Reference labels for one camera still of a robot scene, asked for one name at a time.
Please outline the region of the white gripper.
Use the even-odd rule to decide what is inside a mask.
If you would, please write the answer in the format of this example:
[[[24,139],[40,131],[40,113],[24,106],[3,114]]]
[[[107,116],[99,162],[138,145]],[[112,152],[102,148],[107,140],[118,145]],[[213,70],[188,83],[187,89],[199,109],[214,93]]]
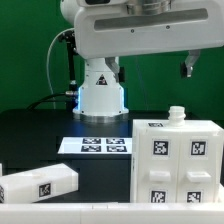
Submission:
[[[199,49],[224,45],[224,0],[172,0],[169,11],[152,16],[129,14],[127,0],[96,5],[77,0],[74,29],[78,54],[106,58],[119,83],[125,82],[125,69],[116,56],[186,50],[180,74],[190,78]]]

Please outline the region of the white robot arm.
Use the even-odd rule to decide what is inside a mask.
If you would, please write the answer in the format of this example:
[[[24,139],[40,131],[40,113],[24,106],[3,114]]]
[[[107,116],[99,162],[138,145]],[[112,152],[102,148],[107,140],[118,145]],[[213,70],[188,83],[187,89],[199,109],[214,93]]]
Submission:
[[[60,0],[60,10],[85,60],[78,119],[128,115],[121,56],[188,51],[181,73],[189,77],[201,50],[224,45],[224,0]]]

